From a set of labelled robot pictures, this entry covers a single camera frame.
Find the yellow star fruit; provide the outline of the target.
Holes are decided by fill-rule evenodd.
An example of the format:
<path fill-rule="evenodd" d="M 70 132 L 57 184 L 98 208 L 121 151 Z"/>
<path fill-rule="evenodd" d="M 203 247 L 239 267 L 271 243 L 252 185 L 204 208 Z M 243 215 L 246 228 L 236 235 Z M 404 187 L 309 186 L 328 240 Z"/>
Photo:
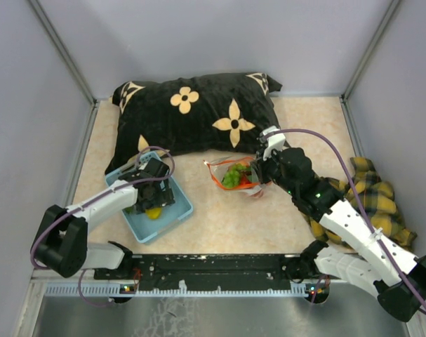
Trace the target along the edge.
<path fill-rule="evenodd" d="M 156 220 L 156 219 L 160 218 L 160 216 L 162 214 L 162 208 L 156 207 L 156 208 L 153 208 L 153 209 L 147 209 L 145 211 L 145 214 L 150 220 Z"/>

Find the red strawberry bunch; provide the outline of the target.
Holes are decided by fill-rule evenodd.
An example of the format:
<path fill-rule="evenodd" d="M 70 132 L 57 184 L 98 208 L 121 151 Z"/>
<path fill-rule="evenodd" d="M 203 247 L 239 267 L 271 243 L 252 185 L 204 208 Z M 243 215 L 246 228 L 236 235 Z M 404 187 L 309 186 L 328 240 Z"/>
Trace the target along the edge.
<path fill-rule="evenodd" d="M 251 165 L 245 165 L 241 170 L 241 178 L 239 182 L 240 192 L 244 193 L 249 197 L 260 197 L 262 188 L 260 186 L 258 177 L 251 167 Z"/>

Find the clear zip top bag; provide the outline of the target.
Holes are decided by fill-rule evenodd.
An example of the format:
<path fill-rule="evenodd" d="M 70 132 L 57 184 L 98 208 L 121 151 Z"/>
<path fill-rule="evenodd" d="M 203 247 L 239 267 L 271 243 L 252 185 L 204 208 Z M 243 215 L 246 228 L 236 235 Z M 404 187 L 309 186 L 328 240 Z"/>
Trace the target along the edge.
<path fill-rule="evenodd" d="M 254 157 L 229 156 L 213 161 L 203 160 L 208 169 L 211 180 L 222 191 L 240 192 L 249 197 L 263 196 L 263 187 L 260 184 L 255 169 L 251 164 Z"/>

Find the green grape bunch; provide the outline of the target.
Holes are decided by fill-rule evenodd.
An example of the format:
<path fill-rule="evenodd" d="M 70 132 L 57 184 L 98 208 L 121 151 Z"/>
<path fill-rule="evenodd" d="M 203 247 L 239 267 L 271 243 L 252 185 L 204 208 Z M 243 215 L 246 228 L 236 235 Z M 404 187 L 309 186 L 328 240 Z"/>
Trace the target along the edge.
<path fill-rule="evenodd" d="M 227 189 L 237 187 L 247 168 L 246 165 L 240 163 L 231 165 L 222 178 L 222 185 Z"/>

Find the black flower pattern pillow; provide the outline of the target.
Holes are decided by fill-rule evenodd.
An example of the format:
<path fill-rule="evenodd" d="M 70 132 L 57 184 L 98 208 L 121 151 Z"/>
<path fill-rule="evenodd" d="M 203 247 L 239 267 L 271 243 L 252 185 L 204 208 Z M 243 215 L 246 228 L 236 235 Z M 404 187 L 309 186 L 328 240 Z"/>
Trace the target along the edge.
<path fill-rule="evenodd" d="M 119 120 L 105 171 L 119 168 L 148 146 L 173 156 L 206 150 L 254 154 L 262 131 L 279 125 L 269 95 L 281 88 L 264 72 L 127 81 L 112 94 Z"/>

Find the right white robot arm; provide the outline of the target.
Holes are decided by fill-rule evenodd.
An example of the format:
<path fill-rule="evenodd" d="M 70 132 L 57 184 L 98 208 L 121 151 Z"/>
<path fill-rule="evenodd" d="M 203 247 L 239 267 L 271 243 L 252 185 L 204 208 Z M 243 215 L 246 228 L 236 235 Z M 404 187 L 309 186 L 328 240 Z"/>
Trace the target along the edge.
<path fill-rule="evenodd" d="M 357 252 L 348 256 L 327 244 L 311 244 L 301 261 L 311 278 L 338 277 L 377 299 L 400 322 L 409 322 L 426 300 L 426 255 L 417 257 L 372 230 L 362 215 L 326 179 L 312 169 L 300 148 L 259 150 L 253 163 L 262 183 L 274 183 L 290 194 L 297 209 L 338 235 Z"/>

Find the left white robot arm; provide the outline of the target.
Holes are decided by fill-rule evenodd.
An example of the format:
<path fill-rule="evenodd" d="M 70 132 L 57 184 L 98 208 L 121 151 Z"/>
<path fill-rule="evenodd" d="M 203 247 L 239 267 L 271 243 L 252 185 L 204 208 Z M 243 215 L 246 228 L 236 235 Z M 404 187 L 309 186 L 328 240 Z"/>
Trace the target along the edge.
<path fill-rule="evenodd" d="M 127 249 L 109 242 L 90 243 L 89 233 L 114 214 L 133 207 L 142 211 L 170 203 L 161 190 L 173 169 L 151 158 L 120 175 L 109 187 L 78 204 L 49 207 L 41 220 L 30 251 L 37 269 L 49 269 L 68 278 L 80 270 L 106 269 L 117 277 L 129 277 L 134 262 Z"/>

